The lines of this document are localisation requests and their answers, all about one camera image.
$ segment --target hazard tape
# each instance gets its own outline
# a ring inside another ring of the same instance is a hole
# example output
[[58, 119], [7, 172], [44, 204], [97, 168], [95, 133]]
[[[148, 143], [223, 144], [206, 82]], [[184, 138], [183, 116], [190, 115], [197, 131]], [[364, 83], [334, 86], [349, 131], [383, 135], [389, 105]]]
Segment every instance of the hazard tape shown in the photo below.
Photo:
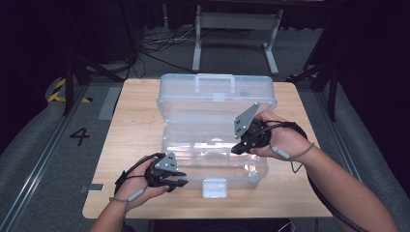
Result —
[[[61, 77], [60, 81], [55, 85], [54, 90], [52, 91], [50, 97], [48, 97], [48, 102], [66, 102], [65, 97], [59, 97], [58, 94], [60, 93], [61, 88], [63, 88], [64, 84], [66, 84], [66, 78]], [[84, 98], [81, 102], [83, 103], [91, 103], [93, 98]]]

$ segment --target plastic container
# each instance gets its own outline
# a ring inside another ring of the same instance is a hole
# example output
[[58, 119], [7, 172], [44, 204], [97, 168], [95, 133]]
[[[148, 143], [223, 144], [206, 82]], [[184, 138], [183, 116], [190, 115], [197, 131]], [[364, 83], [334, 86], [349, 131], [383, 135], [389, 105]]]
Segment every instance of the plastic container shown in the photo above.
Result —
[[231, 154], [235, 117], [260, 103], [258, 112], [277, 106], [272, 78], [224, 74], [166, 74], [161, 77], [158, 108], [167, 126], [162, 151], [174, 152], [186, 188], [204, 180], [226, 180], [229, 189], [254, 188], [268, 162], [255, 155]]

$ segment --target gray carpet floor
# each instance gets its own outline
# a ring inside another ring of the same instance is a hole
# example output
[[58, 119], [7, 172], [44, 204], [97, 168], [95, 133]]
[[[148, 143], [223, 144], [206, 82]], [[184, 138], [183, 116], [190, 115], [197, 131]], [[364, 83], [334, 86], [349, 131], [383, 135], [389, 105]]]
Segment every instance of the gray carpet floor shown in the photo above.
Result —
[[[158, 28], [146, 33], [161, 33]], [[232, 73], [268, 75], [269, 68], [261, 48], [269, 35], [265, 32], [209, 32], [202, 38], [201, 73]], [[301, 73], [308, 55], [321, 34], [320, 30], [280, 30], [274, 45], [274, 56], [279, 75], [274, 81], [285, 81], [290, 74]], [[159, 78], [165, 73], [189, 73], [192, 63], [194, 43], [187, 40], [175, 44], [161, 52], [150, 53], [159, 59], [183, 67], [170, 66], [152, 57], [139, 54], [140, 60], [128, 74], [129, 78]], [[125, 77], [127, 72], [120, 72]], [[337, 110], [335, 123], [330, 123], [328, 115], [321, 109], [327, 90], [312, 93], [310, 80], [298, 83], [298, 90], [319, 140], [321, 148], [340, 165], [346, 166], [343, 148], [350, 154], [361, 180], [369, 186], [392, 212], [400, 231], [410, 231], [410, 202], [383, 156], [377, 149], [360, 117], [350, 105], [341, 86], [337, 90]], [[90, 103], [79, 103], [67, 122], [61, 138], [55, 145], [52, 159], [44, 167], [44, 174], [34, 185], [33, 194], [23, 205], [10, 230], [13, 231], [87, 231], [94, 223], [82, 216], [86, 192], [80, 188], [88, 186], [93, 178], [105, 136], [110, 125], [116, 98], [120, 93], [120, 83], [114, 83], [103, 76], [96, 76], [86, 89], [84, 97], [92, 98]], [[64, 120], [64, 104], [52, 101], [15, 138], [0, 157], [0, 218], [8, 215], [15, 200], [24, 188], [37, 160], [44, 153], [49, 139], [59, 122]], [[70, 138], [74, 132], [85, 128], [90, 135], [78, 146], [77, 138]], [[339, 135], [342, 143], [335, 137]], [[149, 230], [148, 219], [128, 219], [136, 231]], [[296, 231], [314, 231], [314, 218], [293, 218]], [[332, 218], [319, 219], [319, 231], [339, 231]]]

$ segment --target person's right hand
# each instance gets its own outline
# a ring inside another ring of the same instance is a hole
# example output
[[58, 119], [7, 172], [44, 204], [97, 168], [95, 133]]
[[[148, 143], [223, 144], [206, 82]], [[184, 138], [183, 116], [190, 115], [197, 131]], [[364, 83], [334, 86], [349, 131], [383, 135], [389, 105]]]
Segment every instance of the person's right hand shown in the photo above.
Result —
[[[277, 124], [276, 122], [270, 121], [280, 121], [286, 122], [287, 120], [279, 117], [273, 112], [262, 111], [255, 116], [256, 119], [261, 120], [268, 126]], [[298, 132], [290, 128], [278, 127], [271, 129], [271, 141], [270, 145], [262, 148], [252, 148], [250, 152], [256, 154], [259, 157], [272, 157], [279, 160], [284, 160], [283, 157], [272, 151], [272, 147], [278, 147], [285, 153], [287, 153], [291, 158], [300, 155], [304, 152], [311, 143], [307, 141]]]

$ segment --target wooden table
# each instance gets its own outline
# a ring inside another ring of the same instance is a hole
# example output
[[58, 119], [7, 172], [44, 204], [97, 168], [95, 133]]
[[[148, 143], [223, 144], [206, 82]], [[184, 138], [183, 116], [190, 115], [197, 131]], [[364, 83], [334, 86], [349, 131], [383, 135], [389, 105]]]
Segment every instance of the wooden table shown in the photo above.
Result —
[[[89, 192], [86, 218], [97, 218], [123, 170], [143, 156], [161, 151], [165, 127], [156, 100], [158, 79], [129, 79], [115, 109], [93, 183], [105, 184], [103, 192]], [[318, 144], [295, 86], [274, 83], [278, 107], [274, 112], [297, 122], [311, 142]], [[268, 159], [269, 172], [256, 188], [230, 189], [227, 198], [205, 199], [202, 189], [176, 188], [131, 210], [127, 218], [317, 218], [331, 213], [317, 199], [304, 168], [292, 172], [290, 163]]]

